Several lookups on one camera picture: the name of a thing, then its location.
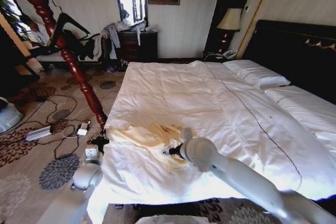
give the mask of carved wooden post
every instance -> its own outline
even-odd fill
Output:
[[[41,16],[47,33],[49,36],[53,34],[56,21],[53,18],[53,13],[49,7],[48,0],[28,0],[35,8],[36,13]],[[70,72],[74,79],[79,82],[80,89],[84,93],[85,98],[90,106],[90,109],[94,112],[97,117],[97,121],[100,127],[103,129],[106,122],[106,115],[103,112],[100,101],[98,100],[96,94],[94,93],[92,86],[88,83],[85,74],[81,71],[76,63],[75,57],[70,50],[68,50],[67,42],[63,35],[59,37],[56,43],[57,47],[62,48],[61,56],[68,63]]]

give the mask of patterned carpet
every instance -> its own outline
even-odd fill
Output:
[[[124,73],[88,69],[86,75],[108,114]],[[9,98],[25,117],[0,135],[0,223],[36,223],[83,161],[86,141],[99,132],[90,109],[83,110],[86,100],[67,69],[54,68],[40,76]],[[73,132],[87,119],[88,134],[77,138]],[[52,135],[23,141],[29,131],[47,125]],[[104,223],[133,224],[159,214],[203,216],[216,223],[279,223],[251,201],[233,198],[167,206],[110,205]]]

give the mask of towel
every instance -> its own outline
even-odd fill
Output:
[[[111,52],[110,52],[110,59],[116,59],[117,55],[115,53],[114,46],[116,48],[120,48],[120,41],[118,38],[117,31],[115,29],[114,23],[111,23],[110,25],[107,25],[101,32],[100,35],[96,38],[94,41],[95,48],[93,49],[93,55],[97,58],[101,56],[101,38],[110,38],[111,39]]]
[[[157,123],[148,128],[130,126],[126,130],[110,127],[106,129],[107,137],[113,142],[131,142],[138,147],[146,148],[158,161],[171,168],[183,168],[187,162],[177,155],[163,156],[161,150],[177,147],[184,142],[181,138],[181,127],[164,126]]]

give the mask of bedspread stitching line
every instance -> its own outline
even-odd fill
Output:
[[[212,75],[214,76],[214,78],[216,78],[216,76],[214,75],[214,73],[211,71],[211,69],[209,68],[209,66],[207,64],[205,64],[206,67],[210,70],[210,72],[212,73]],[[227,85],[224,83],[224,81],[222,79],[218,79],[222,82],[222,84],[225,86],[225,88],[230,91],[232,94],[234,94],[240,101],[241,103],[244,105],[244,107],[251,113],[251,115],[255,118],[256,122],[258,123],[259,127],[262,129],[262,131],[267,135],[267,137],[285,154],[286,157],[288,157],[288,159],[290,160],[290,162],[292,163],[292,165],[294,166],[295,170],[297,171],[297,173],[299,174],[300,177],[300,183],[296,189],[296,191],[300,188],[301,184],[302,184],[302,175],[299,172],[297,166],[294,164],[293,160],[288,156],[288,154],[268,135],[268,133],[264,130],[264,128],[260,125],[257,117],[252,113],[252,111],[245,105],[245,103],[240,99],[240,97],[234,93],[232,90],[230,90]]]
[[[308,97],[308,96],[310,96],[310,95],[312,95],[312,94],[297,94],[297,95],[289,95],[289,96],[287,96],[287,97],[282,97],[279,101],[277,101],[277,103],[279,103],[282,99],[284,99],[284,98],[289,98],[289,97]]]
[[[246,78],[247,76],[249,76],[250,74],[252,74],[252,73],[261,73],[261,72],[268,72],[268,70],[248,73],[247,75],[244,76],[243,80],[245,80],[245,78]]]

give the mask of white duvet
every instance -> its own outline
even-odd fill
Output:
[[[220,63],[129,64],[106,127],[175,124],[191,127],[218,151],[241,160],[278,189],[310,199],[336,194],[336,162],[310,132],[261,90]],[[103,180],[88,213],[101,222],[108,203],[174,204],[242,197],[194,166],[169,170],[131,143],[104,147]]]

